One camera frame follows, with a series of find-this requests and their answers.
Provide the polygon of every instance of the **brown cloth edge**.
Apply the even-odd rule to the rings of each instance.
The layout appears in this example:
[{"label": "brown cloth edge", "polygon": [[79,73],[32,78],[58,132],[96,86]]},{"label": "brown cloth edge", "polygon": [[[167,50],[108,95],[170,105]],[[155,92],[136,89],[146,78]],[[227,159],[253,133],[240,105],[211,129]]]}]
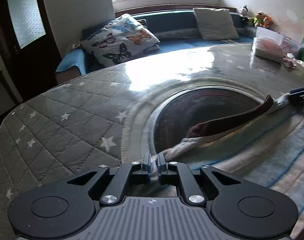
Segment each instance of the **brown cloth edge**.
[{"label": "brown cloth edge", "polygon": [[211,136],[239,127],[266,113],[273,106],[273,104],[273,98],[268,95],[262,104],[249,111],[198,123],[197,125],[190,127],[186,138]]}]

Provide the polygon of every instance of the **door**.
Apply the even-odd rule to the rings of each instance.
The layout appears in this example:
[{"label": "door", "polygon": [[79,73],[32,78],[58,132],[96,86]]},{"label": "door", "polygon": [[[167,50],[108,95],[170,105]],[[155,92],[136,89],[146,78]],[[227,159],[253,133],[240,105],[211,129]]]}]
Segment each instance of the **door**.
[{"label": "door", "polygon": [[57,85],[61,57],[43,0],[0,0],[0,53],[24,100]]}]

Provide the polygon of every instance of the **blue sofa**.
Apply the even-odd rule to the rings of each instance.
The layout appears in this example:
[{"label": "blue sofa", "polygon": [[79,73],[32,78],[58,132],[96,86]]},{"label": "blue sofa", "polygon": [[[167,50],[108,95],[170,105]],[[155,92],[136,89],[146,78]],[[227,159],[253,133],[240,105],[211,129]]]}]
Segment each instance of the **blue sofa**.
[{"label": "blue sofa", "polygon": [[[136,20],[145,19],[147,28],[161,41],[160,49],[136,55],[145,57],[179,49],[212,46],[226,43],[252,42],[255,36],[254,27],[248,26],[237,13],[230,13],[234,26],[239,34],[239,39],[227,41],[205,41],[200,36],[193,10],[168,10],[132,15]],[[106,23],[84,29],[83,39],[102,28]],[[73,78],[85,75],[104,68],[96,59],[84,49],[77,48],[65,55],[57,67],[55,75],[58,84],[67,82]]]}]

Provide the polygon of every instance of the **frosted glass panel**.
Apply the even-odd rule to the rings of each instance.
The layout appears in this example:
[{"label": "frosted glass panel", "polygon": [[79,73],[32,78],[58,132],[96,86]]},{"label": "frosted glass panel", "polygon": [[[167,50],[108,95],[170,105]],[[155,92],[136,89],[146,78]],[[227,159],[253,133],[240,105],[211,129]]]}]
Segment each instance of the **frosted glass panel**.
[{"label": "frosted glass panel", "polygon": [[46,34],[36,0],[7,0],[7,3],[21,48]]}]

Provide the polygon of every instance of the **white logo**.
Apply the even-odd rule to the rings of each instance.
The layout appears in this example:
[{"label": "white logo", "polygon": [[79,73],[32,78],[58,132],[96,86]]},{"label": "white logo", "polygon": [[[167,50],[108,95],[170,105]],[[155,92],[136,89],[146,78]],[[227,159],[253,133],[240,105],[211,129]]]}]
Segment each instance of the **white logo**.
[{"label": "white logo", "polygon": [[157,201],[155,199],[150,199],[148,202],[151,203],[151,204],[154,204]]}]

